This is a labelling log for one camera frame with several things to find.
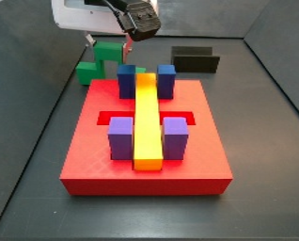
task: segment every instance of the block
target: block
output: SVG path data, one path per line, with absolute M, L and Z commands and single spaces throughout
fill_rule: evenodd
M 176 76 L 176 72 L 174 72 L 173 65 L 157 66 L 158 99 L 173 99 L 174 76 Z
M 112 160 L 133 159 L 133 119 L 128 117 L 110 118 L 108 140 Z
M 220 195 L 232 180 L 200 80 L 176 80 L 174 98 L 158 100 L 160 112 L 192 112 L 182 161 L 162 161 L 161 171 L 132 170 L 132 161 L 110 160 L 108 125 L 100 112 L 133 112 L 134 100 L 117 98 L 117 81 L 93 81 L 81 109 L 59 181 L 70 195 Z
M 144 72 L 145 72 L 145 68 L 136 67 L 136 73 L 144 73 Z
M 93 79 L 104 79 L 104 66 L 97 63 L 78 62 L 76 67 L 76 75 L 80 85 L 90 85 Z
M 217 70 L 218 56 L 173 56 L 176 72 L 209 72 Z
M 176 72 L 210 72 L 217 70 L 220 57 L 212 56 L 212 47 L 173 46 L 170 63 Z
M 118 65 L 117 66 L 117 84 L 118 84 L 118 98 L 134 99 L 136 94 L 136 66 Z
M 136 74 L 134 170 L 160 170 L 162 153 L 156 75 Z
M 161 129 L 164 160 L 182 160 L 188 139 L 185 118 L 164 118 Z
M 122 43 L 97 41 L 94 45 L 96 61 L 110 60 L 122 64 Z

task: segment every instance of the yellow bar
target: yellow bar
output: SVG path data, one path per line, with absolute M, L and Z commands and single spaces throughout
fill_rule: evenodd
M 160 112 L 153 73 L 136 74 L 134 170 L 160 170 Z

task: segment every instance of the blue block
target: blue block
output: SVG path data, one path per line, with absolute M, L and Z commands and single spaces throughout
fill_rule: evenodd
M 174 66 L 173 65 L 158 65 L 157 66 L 157 95 L 158 99 L 173 99 L 173 88 L 174 88 Z
M 134 99 L 136 95 L 136 66 L 118 65 L 117 66 L 117 85 L 118 98 Z
M 133 118 L 112 117 L 109 121 L 108 140 L 112 160 L 133 159 Z
M 182 160 L 188 129 L 185 118 L 162 119 L 162 157 L 164 160 Z

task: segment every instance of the purple block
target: purple block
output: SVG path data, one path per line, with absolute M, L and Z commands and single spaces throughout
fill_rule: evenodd
M 112 117 L 108 129 L 112 160 L 133 159 L 133 118 Z
M 164 160 L 182 160 L 188 129 L 185 118 L 162 119 L 162 157 Z

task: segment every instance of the red block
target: red block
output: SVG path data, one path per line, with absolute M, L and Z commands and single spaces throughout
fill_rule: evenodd
M 70 195 L 216 195 L 232 180 L 224 148 L 200 81 L 176 81 L 174 99 L 160 100 L 162 113 L 192 112 L 181 161 L 161 171 L 134 171 L 132 161 L 110 160 L 108 113 L 133 116 L 134 100 L 117 97 L 117 81 L 93 81 L 82 106 L 59 180 Z

